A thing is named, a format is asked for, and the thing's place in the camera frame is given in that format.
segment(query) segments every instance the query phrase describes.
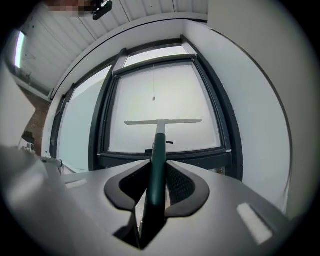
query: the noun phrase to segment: white paneled ceiling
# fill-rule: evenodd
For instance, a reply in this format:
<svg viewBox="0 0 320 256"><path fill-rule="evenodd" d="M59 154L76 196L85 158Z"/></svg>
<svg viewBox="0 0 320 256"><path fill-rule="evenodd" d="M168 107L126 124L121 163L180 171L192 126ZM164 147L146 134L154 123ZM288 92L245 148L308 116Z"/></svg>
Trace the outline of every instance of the white paneled ceiling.
<svg viewBox="0 0 320 256"><path fill-rule="evenodd" d="M126 23L164 13L208 14L208 0L112 0L112 11L98 21L37 6L22 31L26 40L21 69L46 91L55 88L73 61L92 43Z"/></svg>

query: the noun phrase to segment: dark window frame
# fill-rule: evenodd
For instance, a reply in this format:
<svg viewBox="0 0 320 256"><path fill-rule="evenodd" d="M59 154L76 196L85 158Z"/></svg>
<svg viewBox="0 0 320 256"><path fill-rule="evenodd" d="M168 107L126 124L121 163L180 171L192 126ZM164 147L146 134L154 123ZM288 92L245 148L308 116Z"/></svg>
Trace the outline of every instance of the dark window frame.
<svg viewBox="0 0 320 256"><path fill-rule="evenodd" d="M129 56L134 56L136 54L155 49L182 46L185 43L188 44L189 48L192 49L196 55L181 54L165 56L139 62L128 67L123 67ZM200 77L202 78L202 82L205 85L217 118L221 146L223 145L224 147L185 152L168 152L167 159L195 165L207 170L225 167L226 176L242 181L243 155L240 131L229 97L213 68L199 50L183 35L181 35L180 38L155 41L139 45L128 50L125 48L121 50L118 55L107 59L85 74L79 81L77 81L76 84L73 84L67 94L62 97L57 109L51 133L51 142L55 142L54 145L50 142L51 156L57 156L57 142L61 118L65 110L65 106L67 102L70 101L74 90L87 79L111 65L110 71L103 82L92 117L88 150L89 171L150 159L151 153L116 153L105 152L103 149L105 148L105 144L102 142L106 142L106 144L110 142L110 139L109 142L105 141L106 129L107 127L110 127L111 124L112 109L114 106L119 77L146 69L148 66L153 67L153 65L159 66L169 63L185 63L188 60L193 62Z"/></svg>
<svg viewBox="0 0 320 256"><path fill-rule="evenodd" d="M179 44L171 44L171 46L181 46L183 40ZM157 45L157 49L164 48L166 45ZM154 50L155 47L146 47L142 49L139 47L137 50L138 53L147 52ZM134 51L126 51L127 57L133 56ZM199 166L205 169L215 169L226 167L226 173L228 176L234 177L242 181L242 175L238 176L238 172L235 172L237 168L230 168L233 165L232 158L232 147L229 138L228 126L225 119L225 113L220 104L219 98L215 92L215 88L212 85L212 80L209 78L205 69L198 60L198 54L181 54L181 55L171 55L160 58L154 58L150 60L145 60L127 67L123 67L126 58L123 58L121 64L116 64L118 67L117 70L112 71L112 78L110 79L110 87L108 90L108 99L104 103L104 113L103 119L100 121L100 131L98 137L98 169L101 168L111 168L134 161L145 160L151 158L151 153L122 153L122 152L108 152L110 145L110 128L111 128L111 119L112 112L115 103L116 92L118 88L118 82L121 76L129 75L134 72L145 70L151 67L173 64L173 63L185 63L192 62L195 66L197 72L199 73L202 82L205 85L205 88L208 92L210 102L214 109L214 113L217 119L218 130L221 140L221 147L210 148L203 150L193 150L193 151L184 151L184 152L168 152L167 159L173 161L180 161L187 164L192 164Z"/></svg>

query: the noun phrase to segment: blurred object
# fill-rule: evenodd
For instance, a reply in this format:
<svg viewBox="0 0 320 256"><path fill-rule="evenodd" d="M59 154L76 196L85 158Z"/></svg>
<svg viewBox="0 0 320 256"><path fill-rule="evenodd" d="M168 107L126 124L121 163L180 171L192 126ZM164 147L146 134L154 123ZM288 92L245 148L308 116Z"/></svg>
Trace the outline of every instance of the blurred object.
<svg viewBox="0 0 320 256"><path fill-rule="evenodd" d="M27 142L25 141L23 138L21 138L21 141L18 145L18 148L20 150L25 150L25 151L29 151L32 154L35 154L35 145L31 142Z"/></svg>
<svg viewBox="0 0 320 256"><path fill-rule="evenodd" d="M111 0L46 0L53 12L72 12L78 16L93 15L95 21L112 10Z"/></svg>
<svg viewBox="0 0 320 256"><path fill-rule="evenodd" d="M30 131L25 131L22 135L22 139L24 139L28 143L35 144L35 138L33 137L33 134Z"/></svg>
<svg viewBox="0 0 320 256"><path fill-rule="evenodd" d="M92 0L45 0L53 12L90 12Z"/></svg>

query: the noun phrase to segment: white wall panel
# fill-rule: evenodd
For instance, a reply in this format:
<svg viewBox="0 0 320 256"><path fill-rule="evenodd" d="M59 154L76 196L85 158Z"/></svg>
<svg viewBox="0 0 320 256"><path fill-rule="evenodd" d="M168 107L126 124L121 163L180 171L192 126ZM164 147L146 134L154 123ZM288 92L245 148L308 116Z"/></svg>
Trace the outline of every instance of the white wall panel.
<svg viewBox="0 0 320 256"><path fill-rule="evenodd" d="M242 142L243 183L283 210L290 141L271 85L240 48L207 26L188 20L184 34L213 67L231 101Z"/></svg>
<svg viewBox="0 0 320 256"><path fill-rule="evenodd" d="M278 1L210 0L208 26L249 53L274 84L292 135L287 214L304 213L320 178L320 65L312 45Z"/></svg>

